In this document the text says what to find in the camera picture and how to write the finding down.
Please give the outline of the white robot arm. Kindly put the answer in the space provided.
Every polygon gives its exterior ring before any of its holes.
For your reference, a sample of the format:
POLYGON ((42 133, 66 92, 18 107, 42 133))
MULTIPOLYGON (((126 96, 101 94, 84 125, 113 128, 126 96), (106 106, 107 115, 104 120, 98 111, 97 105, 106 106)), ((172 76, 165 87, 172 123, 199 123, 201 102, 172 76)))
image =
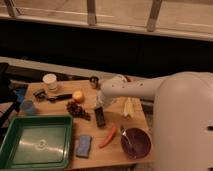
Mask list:
POLYGON ((154 101, 154 124, 163 123, 162 112, 168 108, 168 98, 162 87, 168 81, 168 76, 128 81, 124 75, 116 75, 105 80, 96 96, 96 106, 107 108, 115 98, 133 97, 154 101))

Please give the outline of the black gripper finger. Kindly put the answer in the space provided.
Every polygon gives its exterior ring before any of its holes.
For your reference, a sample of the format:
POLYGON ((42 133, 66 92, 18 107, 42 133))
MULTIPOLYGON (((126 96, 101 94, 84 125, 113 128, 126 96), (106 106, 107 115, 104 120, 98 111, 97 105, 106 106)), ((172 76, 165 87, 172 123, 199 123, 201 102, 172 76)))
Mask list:
POLYGON ((103 113, 103 108, 99 107, 95 109, 96 123, 98 127, 103 127, 105 125, 105 117, 103 113))

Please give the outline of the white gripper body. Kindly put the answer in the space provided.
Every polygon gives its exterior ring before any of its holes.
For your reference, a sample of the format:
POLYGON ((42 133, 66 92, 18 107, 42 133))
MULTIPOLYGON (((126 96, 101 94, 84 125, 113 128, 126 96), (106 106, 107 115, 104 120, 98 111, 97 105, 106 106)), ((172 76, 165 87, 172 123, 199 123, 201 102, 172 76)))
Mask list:
POLYGON ((114 98, 104 95, 102 91, 97 92, 97 96, 96 96, 97 107, 107 108, 110 105, 112 105, 114 102, 115 102, 114 98))

